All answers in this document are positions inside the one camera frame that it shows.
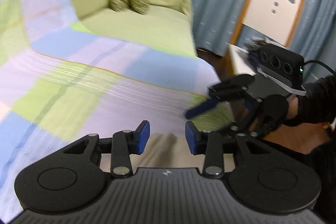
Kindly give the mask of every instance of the pastel checkered fabric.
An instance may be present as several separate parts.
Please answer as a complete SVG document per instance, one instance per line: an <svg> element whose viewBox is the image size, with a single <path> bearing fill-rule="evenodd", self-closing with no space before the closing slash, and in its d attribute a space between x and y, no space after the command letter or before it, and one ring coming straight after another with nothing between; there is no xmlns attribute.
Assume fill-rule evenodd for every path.
<svg viewBox="0 0 336 224"><path fill-rule="evenodd" d="M22 210L13 185L27 165L88 133L110 137L142 120L151 133L181 135L183 113L217 81L201 59L91 33L71 0L0 0L0 219ZM223 106L216 113L197 126L231 119Z"/></svg>

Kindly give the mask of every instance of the sofa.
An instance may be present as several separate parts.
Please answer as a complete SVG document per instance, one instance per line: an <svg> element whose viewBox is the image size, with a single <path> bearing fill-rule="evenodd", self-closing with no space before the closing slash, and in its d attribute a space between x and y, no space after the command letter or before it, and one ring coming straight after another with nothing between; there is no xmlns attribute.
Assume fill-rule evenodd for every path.
<svg viewBox="0 0 336 224"><path fill-rule="evenodd" d="M171 54L196 56L191 0L149 0L146 15L131 9L113 11L109 0L72 0L72 4L83 26L94 34Z"/></svg>

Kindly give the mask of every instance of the wooden chair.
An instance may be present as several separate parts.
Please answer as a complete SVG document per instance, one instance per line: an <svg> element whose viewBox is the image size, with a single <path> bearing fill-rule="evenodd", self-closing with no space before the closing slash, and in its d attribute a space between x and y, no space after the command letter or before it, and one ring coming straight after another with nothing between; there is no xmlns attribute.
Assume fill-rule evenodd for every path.
<svg viewBox="0 0 336 224"><path fill-rule="evenodd" d="M224 69L228 76L246 73L243 68L239 68L240 63L246 63L244 51L233 46L239 38L243 25L288 47L299 22L304 2L305 0L245 0L228 50L220 62L220 76Z"/></svg>

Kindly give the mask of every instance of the sofa armrest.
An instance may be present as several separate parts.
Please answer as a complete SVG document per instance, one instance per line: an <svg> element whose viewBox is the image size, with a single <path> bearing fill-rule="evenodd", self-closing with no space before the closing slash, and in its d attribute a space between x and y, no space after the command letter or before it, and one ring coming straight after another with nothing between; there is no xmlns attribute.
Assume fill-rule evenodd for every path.
<svg viewBox="0 0 336 224"><path fill-rule="evenodd" d="M191 0L149 0L149 4L181 12L189 18L190 23L193 21L193 5Z"/></svg>

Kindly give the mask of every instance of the person's arm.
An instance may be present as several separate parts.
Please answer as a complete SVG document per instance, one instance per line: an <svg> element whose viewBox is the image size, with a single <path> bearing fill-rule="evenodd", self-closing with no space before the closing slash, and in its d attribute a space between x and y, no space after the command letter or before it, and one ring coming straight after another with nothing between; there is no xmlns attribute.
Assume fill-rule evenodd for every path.
<svg viewBox="0 0 336 224"><path fill-rule="evenodd" d="M332 122L336 116L336 76L321 78L304 87L306 96L289 100L289 120L285 124Z"/></svg>

